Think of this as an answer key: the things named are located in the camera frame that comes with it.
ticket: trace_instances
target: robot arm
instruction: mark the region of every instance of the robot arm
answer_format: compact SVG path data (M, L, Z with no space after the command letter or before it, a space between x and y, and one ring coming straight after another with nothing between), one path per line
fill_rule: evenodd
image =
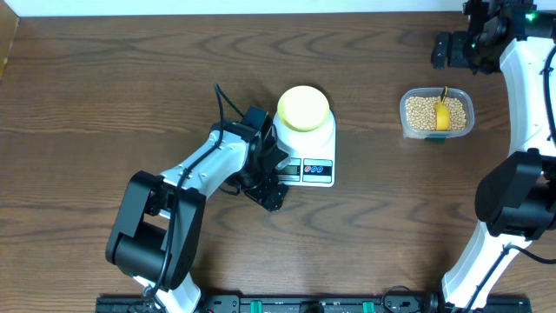
M483 308L490 289L518 254L505 247L513 244L524 249L555 226L551 194L556 190L538 180L542 176L554 179L556 164L553 121L544 97L556 15L535 9L532 0L468 1L464 4L470 21L467 32L440 33L432 54L438 69L447 58L449 66L470 68L474 73L501 71L512 125L509 158L481 181L475 198L480 221L460 260L442 278L447 309ZM556 99L555 90L551 90L552 99Z
M288 186L278 184L272 169L288 154L276 146L272 119L250 108L241 122L213 126L208 141L193 155L160 176L140 171L129 181L106 248L106 259L143 286L154 286L162 274L169 232L144 220L144 215L170 217L178 201L167 272L156 297L167 312L193 312L201 291L189 269L195 259L206 199L224 182L267 210L281 207ZM222 141L219 147L213 148ZM200 162L200 157L208 153ZM192 166L182 187L178 181Z

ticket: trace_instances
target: beans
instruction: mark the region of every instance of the beans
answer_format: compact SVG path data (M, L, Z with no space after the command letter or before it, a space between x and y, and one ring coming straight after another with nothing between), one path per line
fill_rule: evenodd
M434 105L438 97L409 97L406 100L406 113L409 125L416 130L436 130L436 111ZM450 110L450 127L448 130L464 130L467 127L466 112L463 103L447 97L444 104Z

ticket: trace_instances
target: green tape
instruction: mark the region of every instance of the green tape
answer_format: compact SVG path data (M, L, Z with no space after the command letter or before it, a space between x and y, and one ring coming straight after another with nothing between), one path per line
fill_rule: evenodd
M374 303L372 302L363 303L363 313L374 313Z
M251 313L262 313L262 302L251 301Z

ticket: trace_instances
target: wood grain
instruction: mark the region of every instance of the wood grain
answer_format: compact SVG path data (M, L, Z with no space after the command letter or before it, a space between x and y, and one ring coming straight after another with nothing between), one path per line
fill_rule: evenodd
M242 110L273 112L289 87L325 90L337 177L291 189L275 214L214 195L192 272L202 287L433 288L473 232L478 181L509 145L502 75L429 64L435 32L465 27L457 13L25 18L0 87L0 310L85 312L99 295L140 291L104 259L111 225L135 172L166 170L206 140L213 83ZM473 99L473 131L404 139L403 94L443 85ZM530 250L553 256L555 243L546 234ZM552 312L555 279L518 256L494 292Z

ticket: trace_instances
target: cable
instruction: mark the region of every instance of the cable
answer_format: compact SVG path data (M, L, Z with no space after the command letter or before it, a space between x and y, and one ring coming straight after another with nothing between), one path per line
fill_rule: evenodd
M550 72L553 68L550 67L553 62L554 55L556 54L556 46L550 51L548 57L546 57L545 68L543 69L543 85L545 91L545 105L546 105L546 117L548 117L548 125L550 127L550 136L556 145L556 124L554 122L553 105L552 99L550 97Z
M220 89L220 86L218 84L216 85L216 90L218 93L222 95L222 97L224 98L224 100L226 100L229 106L231 106L232 109L234 109L234 111L240 115L240 117L245 117L243 113L239 109L237 109L237 107L228 99L228 97L226 97L226 94L224 94L224 92Z
M221 93L219 90L220 87L218 86L218 84L215 84L216 99L218 100L218 110L220 111L220 134L218 136L218 140L212 147L210 147L210 149L205 151L205 153L203 153L195 161L193 161L192 164L190 164L190 166L182 173L180 179L177 182L174 191L174 201L172 202L172 210L170 211L168 238L166 238L166 251L164 252L164 260L162 261L160 276L156 280L155 286L153 286L152 288L145 288L143 290L144 299L150 299L155 296L156 292L162 286L164 278L166 277L166 273L168 272L168 266L170 263L170 251L172 250L172 240L174 239L175 214L177 214L177 211L179 210L180 191L182 190L183 183L188 178L189 174L191 174L193 168L197 166L205 157L207 157L214 150L220 147L220 144L222 143L222 138L224 137L224 108L222 105L222 99L220 97Z
M500 252L500 256L498 256L498 258L496 259L496 262L494 262L493 266L491 266L490 270L488 270L485 278L483 278L483 280L480 282L479 286L477 286L477 290L473 293L473 296L471 297L471 300L467 304L466 309L463 310L463 313L468 313L471 310L471 307L475 303L475 300L477 300L477 297L479 296L480 291L483 289L483 287L485 287L485 285L487 284L490 277L493 275L496 268L498 268L500 263L502 263L502 260L504 259L504 257L507 256L510 253L511 249L516 249L517 251L523 253L524 255L529 256L534 261L537 261L538 263L549 264L549 265L556 264L556 259L553 259L553 260L545 259L545 258L542 258L540 256L536 256L533 253L531 253L531 252L529 252L529 251L527 251L527 250L525 250L521 247L518 247L518 246L513 245L513 244L508 244L506 247L504 247L502 252Z
M392 290L397 290L397 289L403 289L403 290L407 290L407 291L411 292L411 293L413 294L413 296L414 296L415 301L416 301L417 304L419 305L419 308L418 308L416 311L409 312L409 313L418 313L418 312L420 312L420 301L419 301L419 299L417 299L417 297L415 296L415 294L414 294L408 287L406 287L406 286L404 286L404 285L397 285L397 286L390 287L390 289L388 289L388 290L382 295L382 298L381 298L381 305L382 305L382 308L383 308L384 310L386 310L387 313L394 313L390 308L388 308L388 306L386 306L386 304L384 303L384 300L386 299L386 295L387 295L390 291L392 291Z

